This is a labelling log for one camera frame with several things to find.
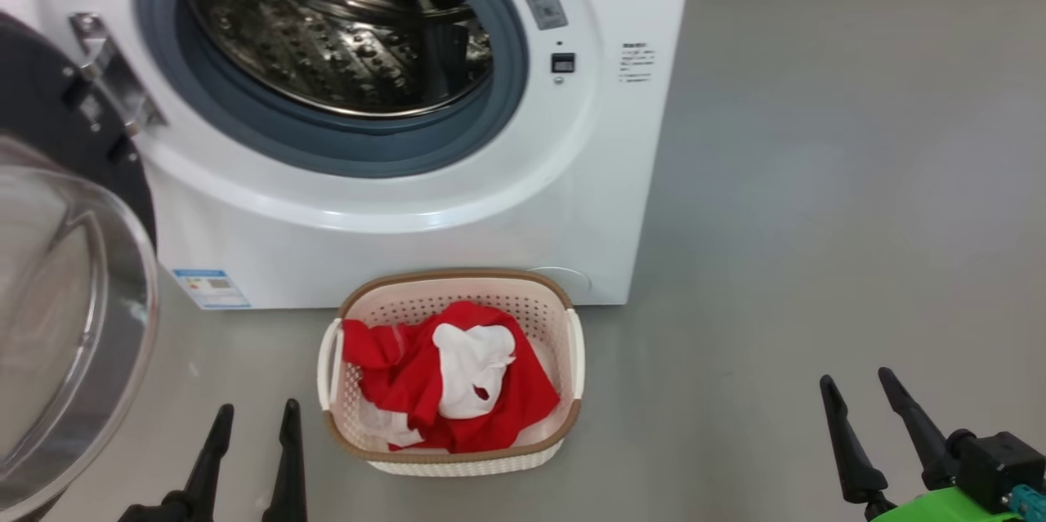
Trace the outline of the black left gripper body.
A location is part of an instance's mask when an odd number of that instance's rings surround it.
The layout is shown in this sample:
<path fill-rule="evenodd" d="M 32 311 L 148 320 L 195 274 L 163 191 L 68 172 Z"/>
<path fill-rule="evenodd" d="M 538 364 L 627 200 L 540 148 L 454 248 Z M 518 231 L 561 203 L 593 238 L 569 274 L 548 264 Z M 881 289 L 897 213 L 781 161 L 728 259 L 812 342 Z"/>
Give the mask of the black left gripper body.
<path fill-rule="evenodd" d="M 118 518 L 118 522 L 190 522 L 194 518 L 194 499 L 184 492 L 170 492 L 156 506 L 133 504 Z"/>

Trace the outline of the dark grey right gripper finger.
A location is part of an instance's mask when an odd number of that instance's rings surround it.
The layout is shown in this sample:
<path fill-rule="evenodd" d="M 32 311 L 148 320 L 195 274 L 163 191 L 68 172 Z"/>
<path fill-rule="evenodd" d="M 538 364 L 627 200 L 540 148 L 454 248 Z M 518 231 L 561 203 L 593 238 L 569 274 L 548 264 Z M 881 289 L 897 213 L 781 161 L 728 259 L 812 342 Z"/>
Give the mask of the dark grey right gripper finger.
<path fill-rule="evenodd" d="M 820 393 L 843 500 L 851 504 L 884 500 L 886 478 L 877 467 L 871 466 L 862 444 L 852 432 L 847 403 L 829 375 L 820 378 Z"/>
<path fill-rule="evenodd" d="M 879 367 L 878 379 L 888 399 L 892 411 L 904 422 L 908 436 L 915 448 L 922 466 L 920 478 L 929 491 L 938 491 L 954 485 L 957 460 L 946 451 L 946 439 L 941 429 L 932 422 L 926 411 L 899 381 L 889 367 Z"/>

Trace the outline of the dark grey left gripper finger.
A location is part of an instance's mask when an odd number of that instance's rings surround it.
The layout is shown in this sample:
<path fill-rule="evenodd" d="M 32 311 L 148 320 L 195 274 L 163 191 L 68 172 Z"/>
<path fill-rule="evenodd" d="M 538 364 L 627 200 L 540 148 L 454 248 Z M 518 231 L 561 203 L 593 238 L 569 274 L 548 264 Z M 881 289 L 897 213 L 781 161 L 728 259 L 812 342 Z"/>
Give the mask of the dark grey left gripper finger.
<path fill-rule="evenodd" d="M 217 411 L 206 440 L 195 459 L 194 470 L 186 481 L 184 495 L 190 504 L 187 522 L 213 522 L 217 503 L 217 482 L 223 460 L 229 448 L 233 425 L 233 406 L 222 405 Z"/>
<path fill-rule="evenodd" d="M 283 452 L 271 502 L 262 514 L 262 522 L 306 522 L 302 408 L 295 399 L 288 399 L 285 403 L 278 439 Z"/>

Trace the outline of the black and green right gripper body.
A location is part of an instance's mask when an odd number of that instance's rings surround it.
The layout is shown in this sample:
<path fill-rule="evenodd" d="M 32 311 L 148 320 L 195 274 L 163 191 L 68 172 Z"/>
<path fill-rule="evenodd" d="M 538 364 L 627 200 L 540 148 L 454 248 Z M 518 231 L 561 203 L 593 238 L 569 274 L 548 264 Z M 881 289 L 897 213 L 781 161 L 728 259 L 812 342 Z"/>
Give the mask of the black and green right gripper body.
<path fill-rule="evenodd" d="M 1046 522 L 1046 455 L 1004 431 L 946 437 L 957 460 L 954 485 L 890 506 L 865 508 L 866 522 Z"/>

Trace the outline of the red and white garment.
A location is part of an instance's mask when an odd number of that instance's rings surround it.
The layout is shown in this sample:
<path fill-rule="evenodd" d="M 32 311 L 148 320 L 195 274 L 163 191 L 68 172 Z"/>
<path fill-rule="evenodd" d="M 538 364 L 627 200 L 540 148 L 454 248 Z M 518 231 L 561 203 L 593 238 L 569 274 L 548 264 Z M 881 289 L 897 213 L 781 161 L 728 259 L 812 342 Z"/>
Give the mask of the red and white garment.
<path fill-rule="evenodd" d="M 343 321 L 373 433 L 391 450 L 507 450 L 560 396 L 510 314 L 460 300 L 418 324 Z"/>

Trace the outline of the black round glass washer door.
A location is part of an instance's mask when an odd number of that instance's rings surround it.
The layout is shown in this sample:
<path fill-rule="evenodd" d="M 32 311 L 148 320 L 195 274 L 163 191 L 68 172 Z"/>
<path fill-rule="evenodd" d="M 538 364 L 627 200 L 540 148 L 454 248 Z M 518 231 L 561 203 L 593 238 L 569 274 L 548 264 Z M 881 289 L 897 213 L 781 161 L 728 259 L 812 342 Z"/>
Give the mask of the black round glass washer door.
<path fill-rule="evenodd" d="M 0 522 L 39 522 L 118 428 L 154 342 L 154 250 L 118 105 L 0 12 Z"/>

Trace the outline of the cream perforated laundry basket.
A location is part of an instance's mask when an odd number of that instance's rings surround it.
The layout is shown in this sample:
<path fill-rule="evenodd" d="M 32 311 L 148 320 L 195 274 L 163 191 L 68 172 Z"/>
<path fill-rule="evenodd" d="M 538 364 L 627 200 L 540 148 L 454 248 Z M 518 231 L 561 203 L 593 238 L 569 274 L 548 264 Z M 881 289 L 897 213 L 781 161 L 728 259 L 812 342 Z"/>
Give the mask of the cream perforated laundry basket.
<path fill-rule="evenodd" d="M 341 358 L 342 321 L 414 323 L 424 314 L 464 299 L 497 307 L 520 322 L 558 389 L 560 403 L 549 417 L 525 429 L 505 450 L 463 454 L 429 448 L 391 451 L 364 426 L 360 370 Z M 324 332 L 316 388 L 329 437 L 348 455 L 392 475 L 460 478 L 522 472 L 549 462 L 578 421 L 585 377 L 579 314 L 560 283 L 535 271 L 467 268 L 386 276 L 357 288 Z"/>

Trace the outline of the white front-load washing machine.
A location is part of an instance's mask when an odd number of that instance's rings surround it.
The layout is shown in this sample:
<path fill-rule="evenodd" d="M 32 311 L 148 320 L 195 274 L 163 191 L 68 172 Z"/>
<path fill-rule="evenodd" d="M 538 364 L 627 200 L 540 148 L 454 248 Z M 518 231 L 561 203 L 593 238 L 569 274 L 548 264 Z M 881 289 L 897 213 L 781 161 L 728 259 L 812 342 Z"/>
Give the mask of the white front-load washing machine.
<path fill-rule="evenodd" d="M 560 0 L 569 24 L 538 30 L 511 123 L 463 161 L 403 178 L 310 172 L 238 145 L 160 74 L 135 0 L 0 0 L 81 68 L 69 25 L 100 13 L 168 124 L 138 132 L 165 269 L 221 270 L 251 309 L 336 307 L 374 278 L 455 266 L 564 266 L 586 274 L 579 305 L 628 299 L 686 0 Z M 658 51 L 649 83 L 617 80 L 626 42 Z M 578 70 L 550 71 L 573 52 Z"/>

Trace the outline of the metal washing machine door hinge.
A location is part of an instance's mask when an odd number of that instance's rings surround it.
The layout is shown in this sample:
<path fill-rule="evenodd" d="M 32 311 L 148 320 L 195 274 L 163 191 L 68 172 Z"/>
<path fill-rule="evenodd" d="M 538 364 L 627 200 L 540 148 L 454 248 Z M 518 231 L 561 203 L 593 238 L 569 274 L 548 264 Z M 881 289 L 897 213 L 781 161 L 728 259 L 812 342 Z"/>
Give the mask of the metal washing machine door hinge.
<path fill-rule="evenodd" d="M 123 121 L 127 134 L 134 136 L 168 124 L 167 117 L 105 26 L 100 13 L 71 13 L 69 25 L 85 56 L 82 73 L 108 98 Z"/>

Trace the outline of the stainless steel washing machine drum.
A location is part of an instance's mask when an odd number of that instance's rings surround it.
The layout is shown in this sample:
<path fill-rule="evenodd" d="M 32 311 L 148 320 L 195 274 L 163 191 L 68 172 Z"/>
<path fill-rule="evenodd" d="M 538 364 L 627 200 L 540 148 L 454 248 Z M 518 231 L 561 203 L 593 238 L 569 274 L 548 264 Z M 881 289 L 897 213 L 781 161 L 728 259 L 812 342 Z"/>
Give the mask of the stainless steel washing machine drum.
<path fill-rule="evenodd" d="M 407 118 L 456 104 L 494 70 L 467 0 L 186 0 L 223 56 L 335 115 Z"/>

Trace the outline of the blue energy label sticker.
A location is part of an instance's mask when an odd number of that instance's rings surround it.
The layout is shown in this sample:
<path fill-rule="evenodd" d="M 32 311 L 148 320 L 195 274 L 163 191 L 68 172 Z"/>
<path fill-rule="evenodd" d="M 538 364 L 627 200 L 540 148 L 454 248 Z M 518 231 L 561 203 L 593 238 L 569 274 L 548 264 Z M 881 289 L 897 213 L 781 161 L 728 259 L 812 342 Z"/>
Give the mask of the blue energy label sticker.
<path fill-rule="evenodd" d="M 238 285 L 221 270 L 172 270 L 177 283 L 201 310 L 251 309 Z"/>

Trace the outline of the white text notice sticker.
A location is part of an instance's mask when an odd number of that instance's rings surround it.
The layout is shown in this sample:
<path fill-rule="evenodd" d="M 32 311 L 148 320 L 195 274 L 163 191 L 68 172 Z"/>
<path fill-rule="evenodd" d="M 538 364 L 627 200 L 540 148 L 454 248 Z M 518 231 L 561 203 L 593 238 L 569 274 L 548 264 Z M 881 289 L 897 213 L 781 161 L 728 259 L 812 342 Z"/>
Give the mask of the white text notice sticker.
<path fill-rule="evenodd" d="M 617 61 L 617 80 L 620 83 L 649 83 L 656 72 L 658 51 L 647 42 L 626 42 Z"/>

